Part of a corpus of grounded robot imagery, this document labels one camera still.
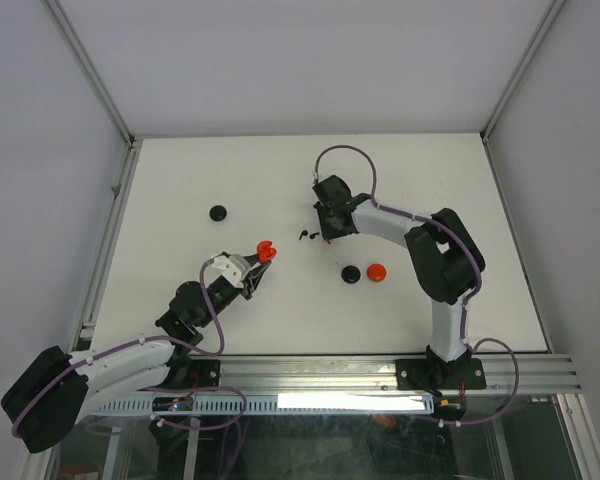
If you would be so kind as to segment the orange charging case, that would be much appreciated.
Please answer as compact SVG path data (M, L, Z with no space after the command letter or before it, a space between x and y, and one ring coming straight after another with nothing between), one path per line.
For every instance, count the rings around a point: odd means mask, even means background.
M387 277L387 269L380 263L373 263L367 268L367 277L372 282L382 282Z
M256 247L258 262L265 264L271 262L277 255L277 250L270 240L264 240L258 243Z

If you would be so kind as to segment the black earbud charging case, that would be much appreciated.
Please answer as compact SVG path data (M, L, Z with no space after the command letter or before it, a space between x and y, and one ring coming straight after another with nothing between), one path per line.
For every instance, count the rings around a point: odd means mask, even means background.
M341 279L347 284L355 284L361 279L361 271L355 265L346 265L341 270Z

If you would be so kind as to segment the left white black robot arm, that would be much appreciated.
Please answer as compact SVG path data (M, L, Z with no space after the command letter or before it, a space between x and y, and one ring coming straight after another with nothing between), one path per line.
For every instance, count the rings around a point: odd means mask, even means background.
M276 255L242 256L221 252L201 269L217 271L181 284L155 322L156 333L100 349L66 352L59 346L40 352L0 401L11 434L31 453L60 443L84 417L135 391L198 388L189 377L191 354L217 357L226 348L220 313L242 297L250 300Z

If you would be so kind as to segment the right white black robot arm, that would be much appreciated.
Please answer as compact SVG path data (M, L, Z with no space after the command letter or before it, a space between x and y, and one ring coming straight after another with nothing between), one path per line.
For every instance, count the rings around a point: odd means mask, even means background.
M425 360L407 372L417 389L439 396L469 376L468 303L482 286L486 262L457 213L444 208L430 217L354 196L336 175L313 184L320 232L326 241L354 234L404 247L417 281L432 301L432 333Z

